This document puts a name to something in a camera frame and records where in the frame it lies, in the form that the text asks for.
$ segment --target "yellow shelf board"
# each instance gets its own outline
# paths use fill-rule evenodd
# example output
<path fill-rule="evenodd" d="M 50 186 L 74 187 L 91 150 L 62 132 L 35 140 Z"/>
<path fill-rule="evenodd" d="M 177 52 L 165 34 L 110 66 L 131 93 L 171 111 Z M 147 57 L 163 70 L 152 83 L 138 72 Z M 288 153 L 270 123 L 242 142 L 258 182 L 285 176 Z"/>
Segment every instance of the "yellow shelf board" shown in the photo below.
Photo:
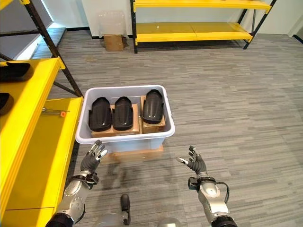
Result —
<path fill-rule="evenodd" d="M 238 9 L 265 9 L 271 6 L 259 0 L 136 0 L 135 7 L 212 7 Z"/>
<path fill-rule="evenodd" d="M 137 23 L 139 42 L 252 39 L 238 23 L 169 22 Z"/>
<path fill-rule="evenodd" d="M 0 0 L 0 10 L 9 5 L 13 0 Z"/>
<path fill-rule="evenodd" d="M 53 213 L 53 208 L 6 210 L 1 224 L 7 227 L 45 227 Z"/>
<path fill-rule="evenodd" d="M 6 210 L 57 208 L 62 199 L 82 102 L 82 97 L 46 101 L 46 108 L 69 112 L 65 117 L 40 116 Z"/>
<path fill-rule="evenodd" d="M 14 98 L 13 108 L 0 117 L 1 217 L 42 107 L 59 70 L 60 58 L 13 61 L 30 63 L 34 74 L 25 82 L 1 83 L 0 92 Z"/>

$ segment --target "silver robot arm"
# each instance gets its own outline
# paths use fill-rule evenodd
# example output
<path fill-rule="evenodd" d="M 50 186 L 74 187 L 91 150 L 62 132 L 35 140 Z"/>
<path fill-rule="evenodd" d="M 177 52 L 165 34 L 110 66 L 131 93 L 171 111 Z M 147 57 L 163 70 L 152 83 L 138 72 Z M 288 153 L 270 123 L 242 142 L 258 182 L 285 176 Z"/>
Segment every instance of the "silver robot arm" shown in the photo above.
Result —
<path fill-rule="evenodd" d="M 97 140 L 82 160 L 80 173 L 72 177 L 62 201 L 46 227 L 71 227 L 82 219 L 89 190 L 99 182 L 95 171 L 106 154 L 104 144 Z"/>
<path fill-rule="evenodd" d="M 189 161 L 180 157 L 177 158 L 177 161 L 196 172 L 196 177 L 188 179 L 188 187 L 198 192 L 198 198 L 203 205 L 208 223 L 211 227 L 237 227 L 226 206 L 229 197 L 228 185 L 224 182 L 216 182 L 214 178 L 207 174 L 205 162 L 196 153 L 196 148 L 190 146 L 189 150 L 191 156 Z M 220 198 L 220 190 L 217 184 L 224 184 L 227 187 L 224 200 Z"/>

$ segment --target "gray carpet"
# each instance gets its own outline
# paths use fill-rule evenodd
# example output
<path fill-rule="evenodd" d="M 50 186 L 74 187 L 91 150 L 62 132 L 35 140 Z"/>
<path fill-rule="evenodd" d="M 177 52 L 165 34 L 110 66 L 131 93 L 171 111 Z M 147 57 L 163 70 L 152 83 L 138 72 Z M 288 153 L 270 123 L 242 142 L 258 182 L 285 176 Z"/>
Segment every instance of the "gray carpet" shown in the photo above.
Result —
<path fill-rule="evenodd" d="M 53 40 L 55 46 L 59 45 L 65 30 L 66 30 L 65 27 L 47 29 L 47 32 L 50 35 L 51 39 Z M 45 41 L 41 39 L 41 42 L 38 44 L 37 48 L 33 53 L 32 59 L 51 58 L 51 57 L 52 57 L 51 51 L 49 50 Z"/>
<path fill-rule="evenodd" d="M 209 226 L 194 173 L 175 160 L 195 145 L 209 175 L 231 188 L 228 205 L 240 227 L 300 227 L 303 223 L 303 45 L 286 35 L 257 35 L 244 42 L 145 45 L 133 54 L 106 52 L 88 31 L 66 32 L 62 54 L 82 92 L 91 87 L 163 85 L 176 125 L 162 158 L 100 165 L 101 183 L 91 190 L 83 220 L 89 227 L 119 198 L 131 199 L 132 226 L 155 227 L 175 217 L 188 227 Z M 56 81 L 68 86 L 60 73 Z M 53 87 L 50 98 L 71 97 Z M 78 173 L 90 146 L 73 153 Z"/>

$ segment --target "plastic storage bin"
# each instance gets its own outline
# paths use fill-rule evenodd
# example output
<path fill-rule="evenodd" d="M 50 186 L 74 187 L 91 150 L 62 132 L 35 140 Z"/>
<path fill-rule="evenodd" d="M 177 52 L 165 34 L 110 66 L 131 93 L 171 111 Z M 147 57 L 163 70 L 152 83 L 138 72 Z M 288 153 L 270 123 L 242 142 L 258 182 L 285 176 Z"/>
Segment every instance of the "plastic storage bin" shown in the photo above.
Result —
<path fill-rule="evenodd" d="M 99 14 L 99 36 L 125 35 L 125 17 L 123 11 L 101 11 Z"/>
<path fill-rule="evenodd" d="M 105 97 L 111 104 L 114 104 L 119 97 L 126 96 L 133 104 L 138 103 L 140 105 L 140 96 L 146 95 L 151 89 L 160 91 L 164 99 L 163 113 L 166 126 L 163 132 L 101 138 L 91 137 L 89 110 L 97 98 Z M 171 116 L 166 90 L 163 86 L 95 87 L 85 93 L 79 125 L 76 131 L 76 141 L 80 144 L 93 144 L 96 140 L 101 140 L 106 144 L 107 148 L 113 152 L 157 149 L 163 143 L 164 139 L 172 136 L 174 132 L 175 124 Z"/>

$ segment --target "black metal frame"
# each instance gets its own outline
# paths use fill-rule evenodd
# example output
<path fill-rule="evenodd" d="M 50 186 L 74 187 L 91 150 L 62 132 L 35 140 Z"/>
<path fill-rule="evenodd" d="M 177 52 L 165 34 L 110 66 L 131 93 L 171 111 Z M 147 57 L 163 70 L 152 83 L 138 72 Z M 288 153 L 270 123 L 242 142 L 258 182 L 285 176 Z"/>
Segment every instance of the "black metal frame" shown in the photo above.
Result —
<path fill-rule="evenodd" d="M 271 9 L 273 8 L 274 4 L 276 3 L 276 0 L 272 0 L 271 3 L 270 3 L 270 6 L 271 8 L 269 9 L 268 13 L 264 13 L 262 19 L 260 20 L 260 22 L 258 23 L 256 29 L 254 29 L 254 25 L 255 25 L 255 13 L 254 13 L 254 18 L 253 18 L 253 21 L 252 21 L 252 32 L 251 32 L 251 35 L 252 35 L 252 39 L 248 42 L 245 40 L 246 44 L 245 46 L 243 47 L 244 50 L 246 50 L 248 48 L 248 46 L 250 45 L 251 41 L 254 39 L 254 37 L 256 36 L 258 30 L 260 29 L 260 27 L 262 26 L 263 22 L 265 21 L 266 17 L 268 16 L 268 14 L 270 13 Z M 241 16 L 238 20 L 238 23 L 240 24 L 241 21 L 243 20 L 245 14 L 247 12 L 247 9 L 244 9 L 241 13 Z"/>
<path fill-rule="evenodd" d="M 296 40 L 298 40 L 300 43 L 303 44 L 303 39 L 301 39 L 299 36 L 293 35 L 293 38 L 295 38 Z"/>
<path fill-rule="evenodd" d="M 136 38 L 137 38 L 137 28 L 136 28 L 136 12 L 134 11 L 134 3 L 135 0 L 130 0 L 131 3 L 131 15 L 132 15 L 132 29 L 133 29 L 133 41 L 134 41 L 134 53 L 138 53 L 138 46 L 136 45 Z M 252 35 L 252 39 L 250 41 L 244 40 L 246 42 L 245 46 L 243 47 L 244 50 L 247 49 L 247 47 L 250 45 L 251 41 L 253 40 L 253 38 L 255 37 L 255 35 L 257 34 L 258 30 L 260 29 L 261 25 L 263 24 L 264 20 L 266 19 L 266 17 L 268 16 L 268 14 L 270 13 L 271 9 L 273 8 L 274 4 L 276 3 L 276 0 L 272 0 L 270 3 L 271 8 L 269 9 L 269 11 L 267 13 L 264 14 L 264 16 L 262 17 L 262 19 L 260 20 L 260 22 L 258 23 L 256 29 L 254 29 L 255 26 L 255 18 L 256 18 L 256 10 L 254 10 L 254 16 L 253 16 L 253 21 L 252 21 L 252 31 L 251 31 L 251 35 Z M 246 12 L 248 9 L 244 9 L 239 17 L 238 20 L 238 24 L 241 24 Z"/>
<path fill-rule="evenodd" d="M 12 35 L 28 35 L 28 34 L 41 34 L 41 36 L 43 37 L 45 43 L 47 44 L 49 50 L 51 51 L 51 53 L 53 54 L 53 57 L 60 57 L 63 64 L 65 65 L 65 69 L 62 69 L 63 73 L 65 74 L 67 80 L 69 81 L 69 83 L 71 84 L 72 88 L 74 90 L 71 90 L 69 88 L 67 88 L 66 86 L 63 86 L 57 82 L 54 82 L 53 84 L 62 88 L 65 91 L 68 91 L 70 93 L 72 93 L 73 95 L 76 95 L 78 97 L 82 97 L 83 94 L 80 90 L 80 88 L 78 87 L 77 83 L 75 82 L 74 78 L 72 77 L 69 69 L 67 68 L 65 62 L 63 61 L 57 47 L 55 46 L 55 44 L 53 43 L 50 35 L 48 34 L 37 10 L 35 9 L 34 5 L 32 2 L 30 2 L 29 4 L 25 4 L 24 5 L 26 10 L 28 11 L 30 17 L 32 18 L 35 26 L 37 27 L 37 30 L 31 30 L 31 31 L 16 31 L 16 32 L 8 32 L 8 33 L 2 33 L 0 34 L 0 36 L 12 36 Z M 2 59 L 5 59 L 7 61 L 10 61 L 11 58 L 8 58 L 7 56 L 1 54 L 0 56 Z"/>
<path fill-rule="evenodd" d="M 138 53 L 138 46 L 136 45 L 136 39 L 137 39 L 136 12 L 134 11 L 134 2 L 135 2 L 135 0 L 130 0 L 130 1 L 131 1 L 134 53 Z"/>

